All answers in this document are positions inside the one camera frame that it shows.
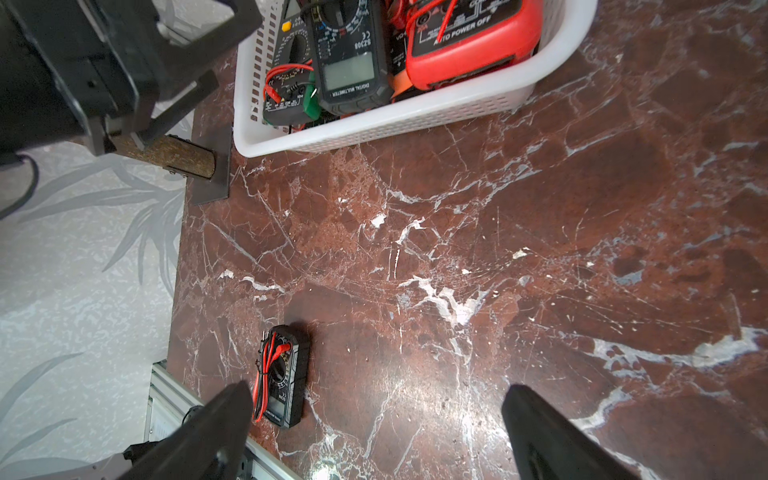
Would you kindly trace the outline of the small black multimeter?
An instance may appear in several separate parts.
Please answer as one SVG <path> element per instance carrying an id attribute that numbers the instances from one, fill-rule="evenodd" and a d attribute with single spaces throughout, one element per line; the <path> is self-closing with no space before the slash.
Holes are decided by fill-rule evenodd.
<path id="1" fill-rule="evenodd" d="M 262 338 L 256 362 L 252 420 L 288 429 L 303 415 L 310 339 L 291 325 L 277 325 Z"/>

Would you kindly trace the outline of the dark grey green multimeter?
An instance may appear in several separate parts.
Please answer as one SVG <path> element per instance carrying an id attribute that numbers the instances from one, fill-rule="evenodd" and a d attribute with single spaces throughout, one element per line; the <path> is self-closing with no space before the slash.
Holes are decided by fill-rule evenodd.
<path id="1" fill-rule="evenodd" d="M 365 112 L 393 94 L 387 3 L 302 1 L 319 104 L 334 116 Z"/>

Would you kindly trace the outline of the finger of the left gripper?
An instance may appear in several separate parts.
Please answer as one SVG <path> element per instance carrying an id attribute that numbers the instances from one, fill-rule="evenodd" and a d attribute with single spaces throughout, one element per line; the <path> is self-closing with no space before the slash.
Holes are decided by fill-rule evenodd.
<path id="1" fill-rule="evenodd" d="M 190 84 L 222 55 L 253 34 L 263 23 L 254 1 L 220 1 L 233 16 L 186 44 L 173 44 L 160 33 L 152 1 L 143 2 L 143 59 L 156 84 Z"/>
<path id="2" fill-rule="evenodd" d="M 156 140 L 165 136 L 218 87 L 219 83 L 214 71 L 206 71 L 194 82 L 191 90 L 181 95 L 159 116 L 153 118 L 146 129 L 131 134 L 136 146 L 140 150 L 146 150 Z"/>

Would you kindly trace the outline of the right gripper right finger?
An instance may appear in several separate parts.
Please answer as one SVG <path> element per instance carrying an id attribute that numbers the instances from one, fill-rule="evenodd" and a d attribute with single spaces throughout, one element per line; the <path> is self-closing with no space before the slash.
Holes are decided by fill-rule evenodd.
<path id="1" fill-rule="evenodd" d="M 501 414 L 522 479 L 634 479 L 543 397 L 512 385 Z"/>

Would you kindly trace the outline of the large red multimeter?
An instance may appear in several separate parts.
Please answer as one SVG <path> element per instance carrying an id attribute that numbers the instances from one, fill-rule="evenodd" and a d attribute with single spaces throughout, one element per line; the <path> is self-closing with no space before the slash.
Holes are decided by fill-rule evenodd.
<path id="1" fill-rule="evenodd" d="M 407 12 L 407 75 L 434 90 L 530 58 L 543 30 L 540 0 L 418 1 Z"/>

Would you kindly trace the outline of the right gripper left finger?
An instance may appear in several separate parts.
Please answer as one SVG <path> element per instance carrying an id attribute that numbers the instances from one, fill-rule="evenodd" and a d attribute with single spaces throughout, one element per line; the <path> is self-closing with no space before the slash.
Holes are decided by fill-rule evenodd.
<path id="1" fill-rule="evenodd" d="M 230 384 L 121 477 L 235 479 L 242 463 L 252 413 L 248 383 Z"/>

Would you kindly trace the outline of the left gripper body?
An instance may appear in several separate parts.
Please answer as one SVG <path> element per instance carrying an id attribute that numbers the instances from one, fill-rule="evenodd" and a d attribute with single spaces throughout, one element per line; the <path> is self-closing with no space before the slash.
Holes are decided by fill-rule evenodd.
<path id="1" fill-rule="evenodd" d="M 80 138 L 100 155 L 149 128 L 156 18 L 149 1 L 2 2 L 2 154 Z"/>

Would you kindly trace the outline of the orange multimeter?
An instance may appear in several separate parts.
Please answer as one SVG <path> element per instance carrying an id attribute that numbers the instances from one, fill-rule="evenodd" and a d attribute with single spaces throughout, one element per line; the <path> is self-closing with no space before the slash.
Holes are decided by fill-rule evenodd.
<path id="1" fill-rule="evenodd" d="M 392 88 L 391 100 L 395 99 L 413 88 L 413 84 L 406 69 L 407 36 L 405 31 L 396 31 L 390 42 L 390 57 L 392 63 Z"/>

